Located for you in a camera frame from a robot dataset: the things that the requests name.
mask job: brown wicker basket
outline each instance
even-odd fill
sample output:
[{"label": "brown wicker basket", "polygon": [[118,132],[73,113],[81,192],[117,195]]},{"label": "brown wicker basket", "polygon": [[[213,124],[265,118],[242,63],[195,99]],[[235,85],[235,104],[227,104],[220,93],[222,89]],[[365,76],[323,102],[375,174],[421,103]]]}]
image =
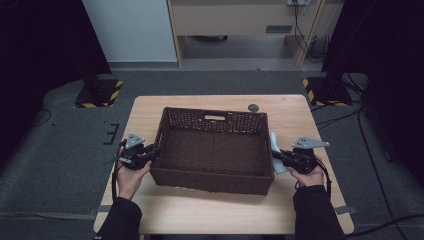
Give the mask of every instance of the brown wicker basket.
[{"label": "brown wicker basket", "polygon": [[157,185],[267,195],[274,180],[266,113],[166,107],[155,145]]}]

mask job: hand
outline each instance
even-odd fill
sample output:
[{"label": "hand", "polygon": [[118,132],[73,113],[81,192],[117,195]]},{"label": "hand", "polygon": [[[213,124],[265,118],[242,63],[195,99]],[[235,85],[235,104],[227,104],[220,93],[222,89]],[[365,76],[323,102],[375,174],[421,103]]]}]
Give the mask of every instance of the hand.
[{"label": "hand", "polygon": [[324,172],[319,166],[316,166],[308,175],[298,173],[293,168],[288,168],[290,174],[299,181],[300,187],[314,185],[324,185]]},{"label": "hand", "polygon": [[122,163],[118,166],[118,168],[120,167],[117,176],[119,197],[132,200],[134,194],[140,187],[141,179],[150,171],[151,164],[152,162],[149,161],[144,168],[140,170],[131,170],[123,166]]}]

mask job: yellow and black hazard tape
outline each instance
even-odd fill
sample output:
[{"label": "yellow and black hazard tape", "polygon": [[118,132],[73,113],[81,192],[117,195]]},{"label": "yellow and black hazard tape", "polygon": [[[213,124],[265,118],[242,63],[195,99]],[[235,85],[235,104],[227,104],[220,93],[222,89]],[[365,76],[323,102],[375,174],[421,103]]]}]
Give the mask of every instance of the yellow and black hazard tape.
[{"label": "yellow and black hazard tape", "polygon": [[115,89],[112,93],[112,95],[110,96],[110,100],[108,102],[103,102],[103,103],[78,103],[75,104],[76,108],[96,108],[96,107],[110,107],[113,105],[113,103],[115,103],[116,97],[118,97],[119,94],[119,90],[121,89],[123,81],[117,81],[116,82],[116,86]]},{"label": "yellow and black hazard tape", "polygon": [[303,87],[305,87],[306,93],[308,94],[309,101],[311,102],[311,105],[316,106],[324,106],[324,105],[332,105],[332,106],[349,106],[351,102],[348,101],[318,101],[315,98],[315,94],[311,88],[311,85],[309,84],[308,79],[303,79],[302,81]]}]

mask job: person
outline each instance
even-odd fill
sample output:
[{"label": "person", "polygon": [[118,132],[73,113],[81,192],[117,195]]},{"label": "person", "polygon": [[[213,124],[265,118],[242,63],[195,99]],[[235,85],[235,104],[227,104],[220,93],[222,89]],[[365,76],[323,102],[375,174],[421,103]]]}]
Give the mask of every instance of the person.
[{"label": "person", "polygon": [[[122,166],[118,171],[119,195],[114,201],[105,222],[93,239],[136,240],[142,213],[132,202],[143,176],[150,171],[151,162],[143,169],[130,170]],[[290,174],[299,181],[293,196],[296,211],[295,238],[298,240],[345,239],[334,208],[324,188],[324,173],[316,167],[310,174],[299,174],[289,168]]]}]

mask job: stand base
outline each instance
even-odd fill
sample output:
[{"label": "stand base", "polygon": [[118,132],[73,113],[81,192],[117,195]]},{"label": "stand base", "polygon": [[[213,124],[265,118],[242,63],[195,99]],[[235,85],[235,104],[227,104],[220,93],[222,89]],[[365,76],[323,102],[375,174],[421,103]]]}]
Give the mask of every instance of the stand base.
[{"label": "stand base", "polygon": [[113,105],[123,82],[117,79],[99,80],[99,82],[102,86],[102,93],[94,95],[84,84],[74,102],[75,107],[95,108],[109,107]]},{"label": "stand base", "polygon": [[352,105],[352,98],[342,85],[335,90],[328,90],[324,87],[325,77],[308,77],[303,80],[303,86],[308,94],[312,105]]}]

